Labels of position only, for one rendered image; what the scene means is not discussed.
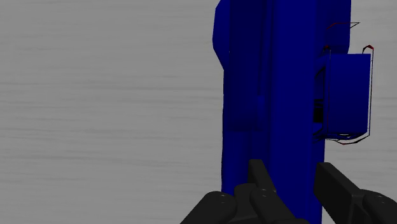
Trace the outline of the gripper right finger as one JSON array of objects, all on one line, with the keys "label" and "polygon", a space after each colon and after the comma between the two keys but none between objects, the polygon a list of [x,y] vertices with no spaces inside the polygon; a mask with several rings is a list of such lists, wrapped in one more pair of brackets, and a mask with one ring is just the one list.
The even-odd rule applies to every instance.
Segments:
[{"label": "gripper right finger", "polygon": [[360,189],[329,162],[316,166],[314,195],[335,224],[397,224],[397,201]]}]

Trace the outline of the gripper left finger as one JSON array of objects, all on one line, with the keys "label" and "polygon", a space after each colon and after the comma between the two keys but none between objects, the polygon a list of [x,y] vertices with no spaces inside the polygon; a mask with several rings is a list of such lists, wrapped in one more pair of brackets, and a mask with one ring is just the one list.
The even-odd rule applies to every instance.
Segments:
[{"label": "gripper left finger", "polygon": [[307,224],[280,199],[260,159],[251,159],[248,182],[234,195],[213,191],[204,195],[180,224]]}]

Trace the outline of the blue angular device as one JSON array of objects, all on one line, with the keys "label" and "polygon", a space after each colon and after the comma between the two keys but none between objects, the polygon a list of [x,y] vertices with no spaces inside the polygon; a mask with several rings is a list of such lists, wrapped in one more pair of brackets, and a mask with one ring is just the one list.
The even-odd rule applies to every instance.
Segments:
[{"label": "blue angular device", "polygon": [[370,133],[370,53],[349,53],[351,0],[219,0],[212,43],[223,68],[221,192],[260,159],[296,218],[322,224],[314,195],[325,142]]}]

